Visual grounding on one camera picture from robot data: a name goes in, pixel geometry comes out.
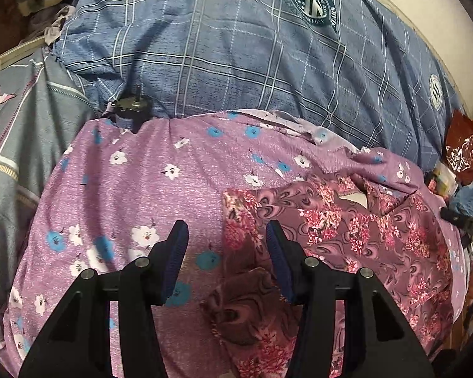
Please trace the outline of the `blue plaid quilt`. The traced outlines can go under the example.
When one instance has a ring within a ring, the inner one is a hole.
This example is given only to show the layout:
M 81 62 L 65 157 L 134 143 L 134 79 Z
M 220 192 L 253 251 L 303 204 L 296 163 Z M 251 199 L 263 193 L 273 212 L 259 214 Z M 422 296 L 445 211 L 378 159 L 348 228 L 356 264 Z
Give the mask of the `blue plaid quilt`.
M 74 0 L 54 44 L 89 99 L 155 113 L 281 110 L 424 170 L 463 105 L 425 41 L 377 0 Z

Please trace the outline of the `maroon pink floral garment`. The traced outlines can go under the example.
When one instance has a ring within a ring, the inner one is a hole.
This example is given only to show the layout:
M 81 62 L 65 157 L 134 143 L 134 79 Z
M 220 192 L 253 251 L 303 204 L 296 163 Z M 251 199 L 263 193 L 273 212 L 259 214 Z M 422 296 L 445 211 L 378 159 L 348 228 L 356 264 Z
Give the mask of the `maroon pink floral garment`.
M 374 271 L 427 353 L 451 330 L 450 232 L 421 193 L 313 174 L 280 188 L 227 189 L 222 201 L 223 282 L 202 308 L 236 376 L 284 376 L 295 345 L 301 311 L 277 285 L 266 246 L 272 220 L 333 270 Z

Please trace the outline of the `grey star pillow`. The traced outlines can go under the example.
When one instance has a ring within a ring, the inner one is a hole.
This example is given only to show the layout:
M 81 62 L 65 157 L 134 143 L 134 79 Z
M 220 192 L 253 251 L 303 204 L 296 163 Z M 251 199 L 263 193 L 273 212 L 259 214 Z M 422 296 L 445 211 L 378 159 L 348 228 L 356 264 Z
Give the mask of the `grey star pillow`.
M 0 71 L 0 341 L 42 191 L 78 131 L 99 113 L 48 49 Z

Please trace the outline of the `small black round device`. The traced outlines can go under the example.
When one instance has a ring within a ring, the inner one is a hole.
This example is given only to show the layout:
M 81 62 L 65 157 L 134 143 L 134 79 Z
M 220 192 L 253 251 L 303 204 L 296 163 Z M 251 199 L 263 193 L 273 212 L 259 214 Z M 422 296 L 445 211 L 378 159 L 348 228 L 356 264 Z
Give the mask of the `small black round device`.
M 151 116 L 150 104 L 143 97 L 143 89 L 138 84 L 133 96 L 119 99 L 113 104 L 110 119 L 118 128 L 137 133 Z

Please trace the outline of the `light blue cloth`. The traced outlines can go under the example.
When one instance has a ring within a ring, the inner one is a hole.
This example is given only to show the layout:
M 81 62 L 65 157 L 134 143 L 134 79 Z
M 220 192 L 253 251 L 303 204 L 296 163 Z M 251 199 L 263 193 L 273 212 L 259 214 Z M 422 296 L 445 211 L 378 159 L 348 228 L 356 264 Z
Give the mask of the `light blue cloth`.
M 473 217 L 473 182 L 456 191 L 449 202 L 449 208 L 456 213 Z

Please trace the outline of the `red plastic bag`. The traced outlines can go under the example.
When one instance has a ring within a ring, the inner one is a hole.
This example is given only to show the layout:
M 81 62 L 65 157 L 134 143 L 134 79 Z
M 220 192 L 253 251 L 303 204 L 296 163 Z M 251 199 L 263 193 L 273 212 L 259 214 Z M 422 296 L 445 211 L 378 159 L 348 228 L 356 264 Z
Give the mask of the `red plastic bag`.
M 473 120 L 455 110 L 445 139 L 444 161 L 462 185 L 473 182 Z

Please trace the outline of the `white flat box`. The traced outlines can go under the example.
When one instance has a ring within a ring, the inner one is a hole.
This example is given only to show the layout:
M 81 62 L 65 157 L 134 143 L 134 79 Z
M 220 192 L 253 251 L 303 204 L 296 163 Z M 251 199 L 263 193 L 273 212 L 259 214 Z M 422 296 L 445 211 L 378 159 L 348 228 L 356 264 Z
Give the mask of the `white flat box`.
M 23 60 L 25 57 L 34 53 L 37 49 L 45 45 L 44 37 L 36 37 L 30 41 L 20 43 L 0 55 L 0 71 L 12 64 Z

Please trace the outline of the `purple floral bedsheet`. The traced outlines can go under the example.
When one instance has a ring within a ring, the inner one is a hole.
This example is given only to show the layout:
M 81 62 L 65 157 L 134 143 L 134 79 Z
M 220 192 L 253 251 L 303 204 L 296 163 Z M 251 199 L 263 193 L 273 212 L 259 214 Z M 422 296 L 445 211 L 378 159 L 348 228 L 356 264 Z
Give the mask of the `purple floral bedsheet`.
M 371 269 L 427 353 L 461 313 L 458 230 L 412 161 L 270 113 L 153 119 L 131 132 L 88 122 L 49 179 L 3 317 L 0 361 L 20 370 L 87 268 L 117 271 L 182 220 L 190 240 L 171 297 L 155 308 L 171 377 L 282 377 L 299 308 L 280 295 L 265 229 L 277 220 L 339 271 Z

